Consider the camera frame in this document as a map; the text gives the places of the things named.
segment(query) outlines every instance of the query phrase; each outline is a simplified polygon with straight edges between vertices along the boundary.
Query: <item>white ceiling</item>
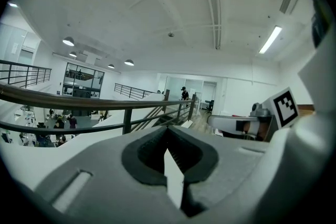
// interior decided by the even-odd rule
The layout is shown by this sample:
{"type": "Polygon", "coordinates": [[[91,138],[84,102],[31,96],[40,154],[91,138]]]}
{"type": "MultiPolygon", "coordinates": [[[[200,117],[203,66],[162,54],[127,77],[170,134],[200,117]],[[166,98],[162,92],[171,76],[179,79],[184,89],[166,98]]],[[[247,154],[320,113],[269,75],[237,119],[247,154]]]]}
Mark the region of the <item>white ceiling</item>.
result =
{"type": "Polygon", "coordinates": [[[97,66],[167,50],[215,51],[281,60],[286,47],[307,40],[310,0],[297,0],[292,14],[279,11],[282,0],[17,0],[35,32],[53,50],[68,56],[74,48],[61,41],[71,36],[75,50],[102,56],[97,66]],[[283,31],[264,55],[258,51],[275,25],[283,31]]]}

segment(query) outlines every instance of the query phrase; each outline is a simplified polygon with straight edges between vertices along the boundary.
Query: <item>desk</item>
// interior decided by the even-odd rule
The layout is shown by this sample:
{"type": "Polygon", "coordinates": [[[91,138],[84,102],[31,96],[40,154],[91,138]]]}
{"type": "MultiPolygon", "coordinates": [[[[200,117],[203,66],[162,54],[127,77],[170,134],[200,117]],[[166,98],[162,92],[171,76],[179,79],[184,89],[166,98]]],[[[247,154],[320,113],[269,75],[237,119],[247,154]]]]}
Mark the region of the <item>desk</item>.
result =
{"type": "Polygon", "coordinates": [[[207,100],[202,101],[201,102],[201,109],[206,109],[206,107],[209,106],[210,102],[211,101],[207,101],[207,100]]]}

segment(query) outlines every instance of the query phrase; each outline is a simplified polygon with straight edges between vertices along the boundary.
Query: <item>ceiling light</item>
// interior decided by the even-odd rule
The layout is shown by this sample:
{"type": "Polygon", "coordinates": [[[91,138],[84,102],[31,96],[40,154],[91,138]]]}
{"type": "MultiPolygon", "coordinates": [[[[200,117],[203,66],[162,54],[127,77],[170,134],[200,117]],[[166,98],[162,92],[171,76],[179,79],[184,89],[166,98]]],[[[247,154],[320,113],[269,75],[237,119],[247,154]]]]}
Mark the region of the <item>ceiling light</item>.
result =
{"type": "Polygon", "coordinates": [[[9,4],[9,6],[11,6],[11,7],[17,8],[17,5],[14,4],[14,3],[9,3],[9,2],[8,2],[8,4],[9,4]]]}
{"type": "Polygon", "coordinates": [[[128,65],[128,66],[134,66],[134,62],[130,59],[126,60],[125,64],[128,65]]]}
{"type": "Polygon", "coordinates": [[[272,45],[272,43],[274,42],[274,40],[277,38],[277,36],[280,34],[282,28],[279,26],[276,26],[273,30],[273,33],[270,35],[270,37],[268,38],[268,40],[266,41],[265,45],[263,45],[263,47],[260,50],[260,54],[264,54],[266,52],[266,50],[272,45]]]}
{"type": "Polygon", "coordinates": [[[63,39],[63,43],[68,45],[68,46],[74,46],[75,45],[75,41],[72,37],[66,37],[65,39],[63,39]]]}

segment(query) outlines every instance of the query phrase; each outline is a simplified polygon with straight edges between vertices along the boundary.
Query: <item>metal railing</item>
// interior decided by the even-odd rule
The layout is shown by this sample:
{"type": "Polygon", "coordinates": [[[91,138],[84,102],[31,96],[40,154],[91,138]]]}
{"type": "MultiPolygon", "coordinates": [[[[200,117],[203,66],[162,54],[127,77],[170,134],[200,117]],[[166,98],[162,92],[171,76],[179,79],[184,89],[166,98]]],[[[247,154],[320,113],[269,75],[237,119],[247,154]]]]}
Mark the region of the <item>metal railing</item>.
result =
{"type": "Polygon", "coordinates": [[[160,125],[166,125],[170,122],[178,122],[179,118],[188,113],[187,119],[190,120],[193,114],[196,95],[193,95],[192,100],[187,101],[167,101],[169,97],[169,90],[166,91],[165,99],[163,101],[115,101],[115,100],[92,100],[86,98],[74,98],[68,96],[59,96],[49,93],[38,91],[31,91],[26,89],[17,88],[10,85],[0,83],[0,99],[23,105],[30,105],[40,108],[55,108],[55,109],[68,109],[68,110],[125,110],[123,123],[89,127],[79,129],[41,129],[35,127],[19,126],[0,121],[0,127],[10,131],[31,133],[39,135],[64,135],[64,134],[82,134],[82,133],[95,133],[106,130],[114,130],[122,128],[122,134],[127,134],[133,130],[140,130],[155,119],[163,116],[171,115],[177,112],[177,117],[172,118],[160,125]],[[179,105],[179,109],[166,113],[165,109],[170,105],[179,105]],[[142,108],[154,108],[145,118],[140,120],[131,121],[132,110],[142,108]]]}
{"type": "Polygon", "coordinates": [[[115,84],[114,91],[124,96],[128,96],[128,98],[132,98],[135,100],[141,100],[149,96],[151,93],[154,93],[151,91],[146,91],[146,90],[142,90],[142,89],[138,89],[138,88],[134,88],[134,87],[118,84],[118,83],[115,84]]]}
{"type": "Polygon", "coordinates": [[[23,63],[0,60],[0,81],[15,85],[20,88],[27,88],[50,80],[50,68],[25,65],[23,63]]]}

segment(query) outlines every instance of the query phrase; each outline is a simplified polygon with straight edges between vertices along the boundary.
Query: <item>floor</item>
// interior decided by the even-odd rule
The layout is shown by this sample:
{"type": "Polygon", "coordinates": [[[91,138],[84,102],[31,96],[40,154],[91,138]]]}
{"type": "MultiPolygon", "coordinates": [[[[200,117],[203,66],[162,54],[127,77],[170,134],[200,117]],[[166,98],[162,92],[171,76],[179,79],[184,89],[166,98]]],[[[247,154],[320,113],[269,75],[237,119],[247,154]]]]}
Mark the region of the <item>floor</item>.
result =
{"type": "Polygon", "coordinates": [[[211,114],[206,113],[206,110],[200,110],[200,115],[193,114],[191,120],[193,124],[190,126],[190,129],[196,130],[203,134],[213,134],[212,128],[207,124],[207,119],[211,114]]]}
{"type": "MultiPolygon", "coordinates": [[[[178,109],[178,106],[168,106],[166,108],[166,113],[169,113],[171,111],[174,111],[178,109]]],[[[199,131],[200,133],[204,134],[213,134],[212,128],[207,124],[207,119],[211,114],[206,113],[206,110],[200,109],[200,114],[195,115],[193,114],[191,120],[193,121],[193,124],[190,126],[190,129],[199,131]]],[[[171,116],[176,117],[177,113],[171,114],[171,116]]]]}

